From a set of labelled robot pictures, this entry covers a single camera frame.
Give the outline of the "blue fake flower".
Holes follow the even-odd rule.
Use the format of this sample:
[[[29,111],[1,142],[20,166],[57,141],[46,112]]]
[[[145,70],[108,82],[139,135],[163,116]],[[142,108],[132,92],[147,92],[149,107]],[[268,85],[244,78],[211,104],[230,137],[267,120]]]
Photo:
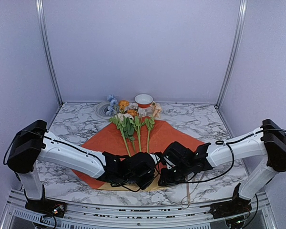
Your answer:
[[[131,156],[128,144],[126,142],[126,139],[128,137],[125,135],[127,124],[126,119],[130,118],[130,115],[127,116],[125,113],[126,109],[128,108],[129,102],[126,100],[121,100],[120,102],[118,102],[117,98],[113,94],[107,96],[107,101],[109,102],[109,105],[105,113],[106,115],[110,116],[109,122],[115,124],[117,129],[120,130],[128,156]]]

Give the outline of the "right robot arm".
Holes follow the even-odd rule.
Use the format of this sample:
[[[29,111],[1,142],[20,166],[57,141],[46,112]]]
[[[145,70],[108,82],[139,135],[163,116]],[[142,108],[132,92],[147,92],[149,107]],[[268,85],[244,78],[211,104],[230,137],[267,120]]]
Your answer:
[[[163,152],[164,168],[158,185],[161,187],[186,183],[186,176],[197,175],[222,164],[239,159],[262,156],[259,165],[236,188],[236,196],[227,202],[226,209],[236,214],[278,173],[286,172],[286,130],[270,119],[261,127],[227,141],[199,145],[195,151],[179,142],[171,143]]]

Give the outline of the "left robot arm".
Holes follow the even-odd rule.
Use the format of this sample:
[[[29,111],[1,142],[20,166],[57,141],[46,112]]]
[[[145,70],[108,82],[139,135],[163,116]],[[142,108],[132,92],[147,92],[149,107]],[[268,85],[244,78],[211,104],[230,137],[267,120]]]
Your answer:
[[[113,187],[136,184],[144,190],[152,183],[160,162],[156,154],[139,152],[134,156],[118,156],[89,150],[57,137],[46,125],[45,121],[37,120],[20,130],[3,160],[19,176],[27,199],[38,211],[47,212],[51,202],[44,197],[37,160],[74,169]]]

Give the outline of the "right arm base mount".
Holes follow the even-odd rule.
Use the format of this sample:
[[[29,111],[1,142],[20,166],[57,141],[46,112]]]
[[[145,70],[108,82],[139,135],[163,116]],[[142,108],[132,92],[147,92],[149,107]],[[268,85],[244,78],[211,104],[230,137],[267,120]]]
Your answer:
[[[229,216],[245,213],[247,211],[252,210],[252,207],[250,204],[251,201],[240,198],[239,196],[240,185],[241,183],[239,183],[234,188],[234,192],[233,192],[233,196],[231,200],[211,204],[210,213],[213,215],[214,219],[229,217]]]

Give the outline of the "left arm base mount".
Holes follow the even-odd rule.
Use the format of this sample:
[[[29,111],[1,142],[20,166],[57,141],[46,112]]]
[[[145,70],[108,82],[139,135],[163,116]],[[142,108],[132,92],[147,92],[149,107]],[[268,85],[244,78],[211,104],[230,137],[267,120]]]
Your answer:
[[[67,204],[65,202],[48,199],[45,197],[45,187],[42,185],[42,197],[40,200],[32,200],[27,197],[26,191],[24,191],[26,197],[25,208],[34,212],[51,214],[55,217],[63,218]]]

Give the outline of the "orange wrapping paper sheet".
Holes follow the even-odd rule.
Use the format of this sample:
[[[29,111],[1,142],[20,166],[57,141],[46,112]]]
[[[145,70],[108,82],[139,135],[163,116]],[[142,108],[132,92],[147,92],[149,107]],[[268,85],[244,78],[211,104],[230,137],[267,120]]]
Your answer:
[[[134,145],[127,141],[128,150],[123,141],[120,130],[116,125],[109,124],[104,127],[95,136],[86,141],[82,147],[99,151],[108,152],[114,155],[124,156],[138,153],[141,149],[143,152],[163,152],[172,142],[179,142],[185,147],[195,151],[203,142],[187,135],[168,124],[166,121],[155,121],[154,128],[148,133],[147,127],[141,127],[141,136],[134,133]]]

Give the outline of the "pink fake flower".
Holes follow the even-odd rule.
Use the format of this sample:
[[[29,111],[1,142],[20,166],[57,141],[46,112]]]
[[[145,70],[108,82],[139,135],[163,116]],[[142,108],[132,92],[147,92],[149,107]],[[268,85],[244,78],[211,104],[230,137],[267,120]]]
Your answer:
[[[130,114],[121,114],[121,113],[118,113],[109,119],[109,122],[115,124],[117,129],[120,130],[128,156],[132,155],[129,150],[127,140],[132,144],[133,149],[136,152],[136,147],[134,143],[135,137],[133,136],[135,130],[132,121],[133,118]]]
[[[161,118],[161,112],[162,112],[162,107],[159,103],[152,102],[151,108],[152,108],[151,115],[149,116],[149,118],[146,118],[144,120],[144,123],[147,128],[147,144],[146,144],[147,153],[149,153],[150,134],[154,128],[155,120]]]

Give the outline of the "orange fake flower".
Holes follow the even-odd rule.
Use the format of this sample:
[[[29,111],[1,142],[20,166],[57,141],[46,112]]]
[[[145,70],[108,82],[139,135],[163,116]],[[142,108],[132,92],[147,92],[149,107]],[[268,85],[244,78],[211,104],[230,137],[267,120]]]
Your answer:
[[[139,105],[135,102],[128,102],[126,100],[119,102],[119,111],[122,114],[130,114],[132,117],[136,117],[139,115],[138,109]]]

